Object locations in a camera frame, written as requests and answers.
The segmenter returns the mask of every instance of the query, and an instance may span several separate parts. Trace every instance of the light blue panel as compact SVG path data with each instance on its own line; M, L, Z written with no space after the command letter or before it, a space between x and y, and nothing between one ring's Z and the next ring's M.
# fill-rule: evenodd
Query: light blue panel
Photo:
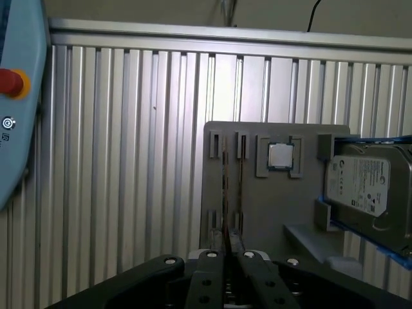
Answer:
M5 43L8 12L10 10L11 0L0 0L0 62L3 54L3 45Z
M31 90L19 100L0 95L0 210L20 181L28 158L46 61L48 29L43 12L41 0L10 3L0 68L23 70ZM2 126L5 117L15 120L12 130Z

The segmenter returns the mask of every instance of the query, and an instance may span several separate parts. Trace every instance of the icon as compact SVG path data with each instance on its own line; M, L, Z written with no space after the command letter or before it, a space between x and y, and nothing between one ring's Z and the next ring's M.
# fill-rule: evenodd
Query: icon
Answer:
M1 140L4 140L5 142L8 142L10 139L10 135L8 133L3 133L1 135Z
M1 125L6 130L12 130L15 126L15 120L12 117L4 117Z

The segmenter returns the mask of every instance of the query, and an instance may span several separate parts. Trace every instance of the hard drive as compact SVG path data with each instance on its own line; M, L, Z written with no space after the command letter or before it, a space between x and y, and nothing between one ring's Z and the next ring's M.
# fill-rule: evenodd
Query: hard drive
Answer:
M325 200L332 220L406 258L412 257L412 143L335 143Z

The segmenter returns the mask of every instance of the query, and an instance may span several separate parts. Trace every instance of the black cable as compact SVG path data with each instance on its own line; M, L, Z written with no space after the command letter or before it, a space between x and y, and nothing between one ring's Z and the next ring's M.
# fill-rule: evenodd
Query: black cable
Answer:
M232 8L231 8L231 14L230 14L230 17L229 17L229 22L228 22L229 27L231 27L232 24L233 24L234 12L236 11L236 5L237 4L238 4L238 0L233 0Z
M315 16L316 8L317 8L317 6L319 5L319 3L320 3L321 1L322 1L322 0L317 0L316 3L315 3L315 5L314 5L314 8L312 9L312 14L310 14L309 25L308 25L308 29L307 29L306 32L310 32L310 28L312 27L312 22L314 21L314 16Z

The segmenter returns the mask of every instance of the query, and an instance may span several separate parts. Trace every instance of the control panel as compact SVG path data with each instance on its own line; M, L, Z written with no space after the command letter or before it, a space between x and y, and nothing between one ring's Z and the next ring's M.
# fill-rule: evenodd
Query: control panel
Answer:
M41 0L0 0L0 210L26 169L47 31Z

